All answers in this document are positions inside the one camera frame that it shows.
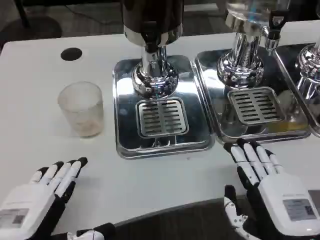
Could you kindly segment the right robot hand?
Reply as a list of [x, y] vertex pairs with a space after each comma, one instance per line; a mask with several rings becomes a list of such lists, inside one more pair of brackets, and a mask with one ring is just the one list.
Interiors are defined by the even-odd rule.
[[236, 189], [225, 185], [223, 207], [244, 240], [318, 240], [320, 213], [299, 177], [285, 171], [276, 155], [256, 141], [226, 142], [254, 217], [243, 213]]

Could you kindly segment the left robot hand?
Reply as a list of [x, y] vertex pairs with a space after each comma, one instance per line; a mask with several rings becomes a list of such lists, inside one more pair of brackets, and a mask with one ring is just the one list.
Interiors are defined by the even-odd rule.
[[2, 240], [110, 240], [112, 223], [54, 234], [75, 187], [86, 157], [58, 161], [38, 169], [28, 183], [13, 188], [0, 205]]

